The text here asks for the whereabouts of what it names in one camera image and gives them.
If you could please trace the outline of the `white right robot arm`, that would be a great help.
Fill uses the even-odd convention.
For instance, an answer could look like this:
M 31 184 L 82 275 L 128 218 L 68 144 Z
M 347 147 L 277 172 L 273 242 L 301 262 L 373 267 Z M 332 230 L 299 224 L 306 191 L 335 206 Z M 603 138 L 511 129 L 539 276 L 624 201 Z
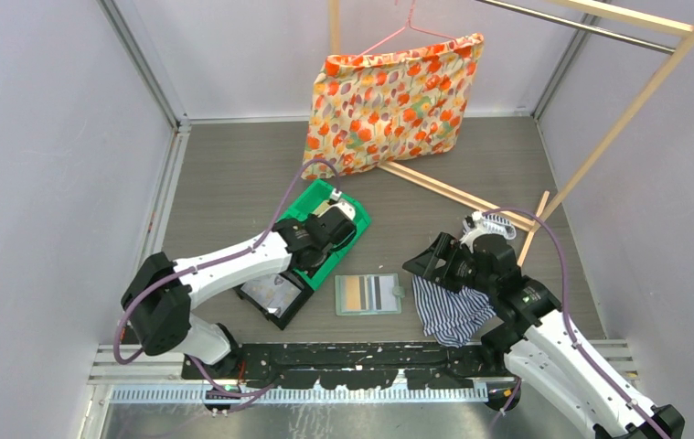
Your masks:
M 402 265 L 436 286 L 484 293 L 501 323 L 482 336 L 481 363 L 541 393 L 585 438 L 679 438 L 685 419 L 627 381 L 563 314 L 560 300 L 525 275 L 496 234 L 466 244 L 442 232 Z

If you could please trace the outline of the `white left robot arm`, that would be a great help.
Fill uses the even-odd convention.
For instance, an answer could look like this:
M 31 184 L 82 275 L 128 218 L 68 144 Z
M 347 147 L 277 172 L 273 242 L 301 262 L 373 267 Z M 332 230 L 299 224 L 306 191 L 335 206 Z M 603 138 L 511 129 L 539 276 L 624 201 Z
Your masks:
M 320 267 L 357 232 L 357 211 L 332 202 L 303 220 L 281 219 L 256 237 L 191 259 L 147 257 L 121 299 L 120 325 L 130 326 L 149 357 L 178 352 L 201 360 L 219 379 L 240 364 L 225 327 L 210 324 L 194 309 L 211 297 L 266 275 Z

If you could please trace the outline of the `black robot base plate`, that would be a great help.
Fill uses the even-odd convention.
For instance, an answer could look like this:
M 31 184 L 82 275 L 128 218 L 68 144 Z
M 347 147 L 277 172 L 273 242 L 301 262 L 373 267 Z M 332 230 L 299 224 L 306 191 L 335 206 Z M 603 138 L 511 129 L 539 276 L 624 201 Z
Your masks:
M 517 378 L 480 344 L 447 348 L 433 342 L 247 343 L 216 366 L 215 381 L 278 390 L 387 389 L 403 380 L 411 390 L 464 389 L 477 382 L 511 386 Z

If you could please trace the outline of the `green card holder wallet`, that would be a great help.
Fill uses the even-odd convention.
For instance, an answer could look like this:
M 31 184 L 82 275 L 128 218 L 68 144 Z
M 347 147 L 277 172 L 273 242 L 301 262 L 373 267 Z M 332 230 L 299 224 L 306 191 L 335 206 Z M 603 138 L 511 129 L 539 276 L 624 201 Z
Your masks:
M 396 273 L 337 275 L 337 316 L 381 316 L 402 312 L 405 290 Z

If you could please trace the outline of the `blue white striped cloth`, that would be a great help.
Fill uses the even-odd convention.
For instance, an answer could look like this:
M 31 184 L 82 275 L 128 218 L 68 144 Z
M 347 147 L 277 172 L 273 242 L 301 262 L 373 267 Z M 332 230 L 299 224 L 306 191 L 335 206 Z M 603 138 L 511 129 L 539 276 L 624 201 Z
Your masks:
M 485 234 L 511 241 L 516 238 L 517 230 L 508 219 L 497 214 L 485 215 L 476 210 L 464 217 L 460 242 L 471 244 Z M 412 291 L 423 334 L 435 337 L 445 347 L 465 346 L 484 323 L 496 316 L 487 295 L 473 288 L 463 287 L 455 293 L 414 275 Z

